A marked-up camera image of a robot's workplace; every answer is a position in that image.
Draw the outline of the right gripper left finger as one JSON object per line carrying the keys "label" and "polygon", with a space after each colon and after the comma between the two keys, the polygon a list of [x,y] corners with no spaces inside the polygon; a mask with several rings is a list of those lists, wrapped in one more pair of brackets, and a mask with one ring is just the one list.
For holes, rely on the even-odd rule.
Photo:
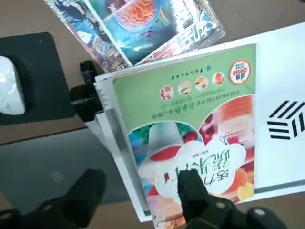
{"label": "right gripper left finger", "polygon": [[84,229],[94,216],[106,190],[106,174],[87,169],[62,196],[41,203],[23,215],[20,210],[0,211],[2,229]]}

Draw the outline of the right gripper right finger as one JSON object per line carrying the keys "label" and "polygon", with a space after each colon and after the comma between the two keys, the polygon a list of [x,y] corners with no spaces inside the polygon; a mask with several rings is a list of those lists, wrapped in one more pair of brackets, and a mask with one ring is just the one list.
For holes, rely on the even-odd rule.
{"label": "right gripper right finger", "polygon": [[268,208],[254,207],[243,213],[233,202],[208,194],[195,169],[179,172],[177,190],[187,229],[287,228]]}

